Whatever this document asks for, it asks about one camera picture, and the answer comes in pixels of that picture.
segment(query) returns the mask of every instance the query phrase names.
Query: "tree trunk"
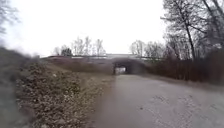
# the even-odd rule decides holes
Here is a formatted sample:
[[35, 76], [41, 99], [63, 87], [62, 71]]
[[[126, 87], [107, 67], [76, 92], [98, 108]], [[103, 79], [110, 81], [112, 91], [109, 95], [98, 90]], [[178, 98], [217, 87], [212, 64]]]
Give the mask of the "tree trunk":
[[219, 43], [222, 46], [222, 48], [224, 48], [223, 38], [222, 38], [222, 35], [220, 33], [220, 29], [219, 29], [219, 26], [218, 26], [218, 23], [217, 23], [217, 19], [216, 19], [215, 15], [213, 14], [212, 9], [209, 7], [207, 1], [206, 0], [202, 0], [202, 1], [203, 1], [204, 5], [206, 6], [206, 8], [208, 9], [208, 12], [209, 12], [210, 16], [212, 17], [212, 23], [214, 24], [214, 27], [215, 27], [215, 29], [217, 31], [217, 34], [218, 34], [218, 37], [221, 38], [221, 39], [218, 39]]
[[191, 46], [191, 54], [192, 54], [192, 58], [193, 60], [195, 60], [195, 49], [194, 49], [194, 44], [193, 44], [193, 40], [192, 40], [192, 37], [191, 37], [191, 33], [190, 33], [190, 30], [188, 28], [187, 25], [186, 26], [186, 31], [187, 31], [187, 35], [188, 35], [188, 41], [190, 43], [190, 46]]
[[219, 3], [217, 2], [217, 0], [212, 0], [215, 7], [217, 8], [218, 12], [220, 13], [222, 20], [224, 21], [224, 13], [223, 10], [221, 9], [221, 7], [219, 6]]

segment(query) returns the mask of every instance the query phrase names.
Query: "bare tree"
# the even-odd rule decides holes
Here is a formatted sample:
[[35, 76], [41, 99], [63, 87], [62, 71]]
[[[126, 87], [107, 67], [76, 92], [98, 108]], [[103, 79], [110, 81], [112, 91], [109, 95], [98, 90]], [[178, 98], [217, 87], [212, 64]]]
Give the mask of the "bare tree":
[[[217, 42], [219, 42], [219, 44], [224, 47], [224, 38], [223, 38], [223, 33], [222, 30], [220, 28], [220, 23], [219, 23], [219, 18], [217, 18], [217, 13], [215, 13], [214, 9], [212, 9], [212, 7], [209, 6], [207, 0], [202, 0], [203, 4], [205, 5], [205, 7], [207, 8], [207, 12], [209, 13], [211, 18], [207, 19], [208, 22], [208, 26], [207, 26], [207, 38], [210, 38], [212, 40], [216, 40]], [[213, 2], [216, 4], [217, 8], [219, 8], [219, 6], [217, 5], [218, 3], [216, 3], [216, 0], [213, 0]]]
[[164, 47], [160, 43], [149, 42], [145, 47], [145, 56], [151, 59], [160, 59], [164, 54]]
[[85, 54], [85, 44], [82, 39], [77, 38], [72, 44], [73, 54], [74, 55], [84, 55]]
[[72, 56], [71, 48], [69, 48], [67, 46], [62, 46], [62, 48], [61, 48], [61, 55], [62, 56]]
[[223, 12], [223, 9], [220, 7], [219, 3], [217, 0], [212, 0], [212, 2], [214, 3], [216, 9], [218, 10], [219, 14], [221, 15], [222, 17], [222, 21], [224, 22], [224, 12]]
[[17, 10], [10, 6], [9, 0], [0, 0], [0, 34], [5, 33], [4, 23], [18, 21], [16, 12]]
[[192, 58], [195, 59], [195, 47], [192, 28], [195, 29], [195, 4], [194, 0], [164, 0], [164, 9], [167, 10], [165, 21], [170, 22], [169, 31], [172, 33], [185, 33], [191, 48]]
[[85, 51], [85, 55], [90, 55], [90, 51], [91, 51], [91, 40], [89, 37], [85, 38], [85, 47], [84, 47], [84, 51]]
[[181, 34], [168, 34], [166, 36], [166, 48], [169, 52], [172, 52], [172, 56], [175, 59], [190, 59], [189, 44], [186, 43], [187, 39]]
[[96, 46], [95, 45], [96, 44], [92, 44], [92, 47], [91, 47], [91, 55], [93, 55], [93, 56], [97, 55], [96, 54]]
[[136, 40], [131, 44], [130, 47], [131, 53], [142, 57], [144, 52], [144, 45], [145, 43], [142, 42], [141, 40]]
[[100, 39], [96, 40], [95, 51], [96, 51], [97, 56], [104, 55], [106, 53], [106, 51], [103, 48], [103, 41], [102, 40], [100, 40]]

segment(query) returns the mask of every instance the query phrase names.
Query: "paved path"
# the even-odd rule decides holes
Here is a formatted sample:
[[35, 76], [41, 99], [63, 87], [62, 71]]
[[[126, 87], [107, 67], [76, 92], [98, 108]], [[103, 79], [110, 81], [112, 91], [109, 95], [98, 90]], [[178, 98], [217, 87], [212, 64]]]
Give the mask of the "paved path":
[[224, 128], [224, 95], [140, 76], [117, 76], [90, 128]]

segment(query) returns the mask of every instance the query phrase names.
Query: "vegetation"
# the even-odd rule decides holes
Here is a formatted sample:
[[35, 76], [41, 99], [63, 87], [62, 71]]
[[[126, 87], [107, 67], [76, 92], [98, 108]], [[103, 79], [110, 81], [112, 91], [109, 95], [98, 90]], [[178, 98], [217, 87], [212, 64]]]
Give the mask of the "vegetation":
[[74, 72], [100, 72], [96, 65], [88, 62], [83, 62], [79, 59], [71, 59], [67, 57], [53, 57], [45, 58], [45, 60], [56, 66], [60, 66], [64, 69]]
[[46, 62], [29, 61], [17, 80], [17, 103], [30, 118], [30, 127], [83, 127], [95, 99], [111, 77], [71, 72]]
[[17, 10], [10, 6], [9, 0], [0, 0], [0, 44], [3, 43], [3, 36], [5, 34], [5, 24], [15, 23], [18, 21], [16, 17]]
[[71, 47], [65, 45], [61, 48], [56, 47], [53, 52], [53, 55], [57, 56], [102, 56], [105, 54], [106, 51], [103, 48], [103, 41], [97, 39], [95, 43], [91, 43], [89, 37], [85, 39], [77, 38]]
[[149, 71], [175, 79], [224, 80], [224, 13], [217, 0], [164, 0], [165, 46], [136, 41], [131, 52], [151, 61]]

